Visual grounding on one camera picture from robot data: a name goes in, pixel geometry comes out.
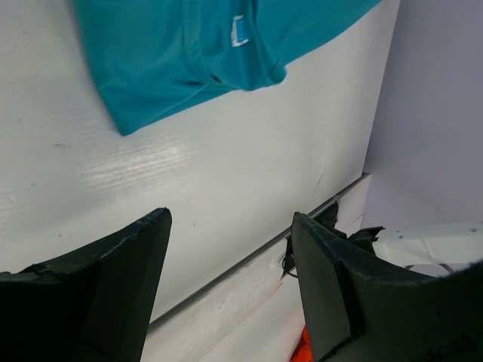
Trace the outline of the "teal t shirt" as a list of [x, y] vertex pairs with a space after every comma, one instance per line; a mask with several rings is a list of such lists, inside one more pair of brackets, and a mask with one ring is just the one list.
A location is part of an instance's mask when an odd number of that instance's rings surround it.
[[374, 1], [75, 1], [94, 86], [123, 136], [223, 96], [280, 84]]

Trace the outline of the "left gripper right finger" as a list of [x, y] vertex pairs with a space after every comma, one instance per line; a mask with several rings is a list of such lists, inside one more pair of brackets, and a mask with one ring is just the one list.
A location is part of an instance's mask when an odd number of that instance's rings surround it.
[[303, 213], [291, 237], [315, 361], [480, 361], [482, 264], [435, 278], [393, 265]]

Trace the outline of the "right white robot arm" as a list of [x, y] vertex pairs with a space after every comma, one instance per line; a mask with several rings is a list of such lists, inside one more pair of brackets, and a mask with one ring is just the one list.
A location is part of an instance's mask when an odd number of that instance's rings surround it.
[[458, 222], [413, 229], [384, 229], [372, 244], [394, 265], [470, 264], [482, 260], [482, 224]]

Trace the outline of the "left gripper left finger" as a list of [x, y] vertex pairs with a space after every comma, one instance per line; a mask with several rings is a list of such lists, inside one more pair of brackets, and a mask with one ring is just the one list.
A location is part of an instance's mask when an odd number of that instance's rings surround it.
[[74, 251], [1, 274], [3, 361], [139, 361], [171, 232], [158, 208]]

